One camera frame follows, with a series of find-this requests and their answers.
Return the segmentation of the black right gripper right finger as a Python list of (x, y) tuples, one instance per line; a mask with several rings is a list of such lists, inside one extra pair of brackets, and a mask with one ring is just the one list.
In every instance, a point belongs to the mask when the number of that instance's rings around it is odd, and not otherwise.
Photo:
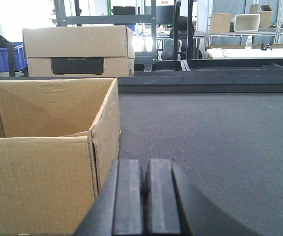
[(168, 159), (151, 159), (145, 177), (148, 236), (256, 236), (212, 203)]

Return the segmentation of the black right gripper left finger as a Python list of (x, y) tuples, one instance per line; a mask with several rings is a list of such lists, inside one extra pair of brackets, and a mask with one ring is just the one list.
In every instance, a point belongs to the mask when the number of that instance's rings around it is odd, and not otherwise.
[(142, 180), (139, 161), (115, 160), (98, 198), (74, 236), (141, 236)]

